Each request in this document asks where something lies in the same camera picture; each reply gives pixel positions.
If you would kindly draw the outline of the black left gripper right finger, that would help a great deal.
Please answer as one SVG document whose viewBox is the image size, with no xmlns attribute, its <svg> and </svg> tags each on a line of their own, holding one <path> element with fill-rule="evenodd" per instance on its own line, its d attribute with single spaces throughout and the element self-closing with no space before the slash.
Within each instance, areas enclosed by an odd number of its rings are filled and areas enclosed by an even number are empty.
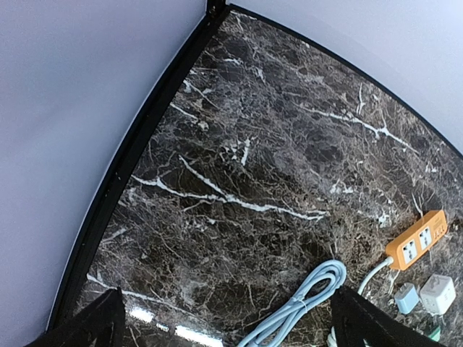
<svg viewBox="0 0 463 347">
<path fill-rule="evenodd" d="M 392 319 L 349 287 L 335 291 L 331 311 L 336 345 L 340 347 L 441 345 Z"/>
</svg>

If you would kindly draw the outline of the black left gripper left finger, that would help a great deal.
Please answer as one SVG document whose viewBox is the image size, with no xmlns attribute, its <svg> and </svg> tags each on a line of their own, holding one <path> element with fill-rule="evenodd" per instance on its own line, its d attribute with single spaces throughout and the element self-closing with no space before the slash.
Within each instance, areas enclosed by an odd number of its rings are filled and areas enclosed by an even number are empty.
<svg viewBox="0 0 463 347">
<path fill-rule="evenodd" d="M 125 329 L 122 290 L 105 291 L 72 319 L 27 347 L 121 346 Z"/>
</svg>

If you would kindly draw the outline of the green charger plug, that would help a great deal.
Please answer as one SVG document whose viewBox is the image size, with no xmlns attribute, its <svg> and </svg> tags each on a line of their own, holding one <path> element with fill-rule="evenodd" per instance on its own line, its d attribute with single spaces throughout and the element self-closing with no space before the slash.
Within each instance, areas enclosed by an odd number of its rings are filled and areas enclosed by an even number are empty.
<svg viewBox="0 0 463 347">
<path fill-rule="evenodd" d="M 429 339 L 434 340 L 435 342 L 439 342 L 441 338 L 441 327 L 436 325 L 430 329 L 429 332 L 426 333 Z"/>
</svg>

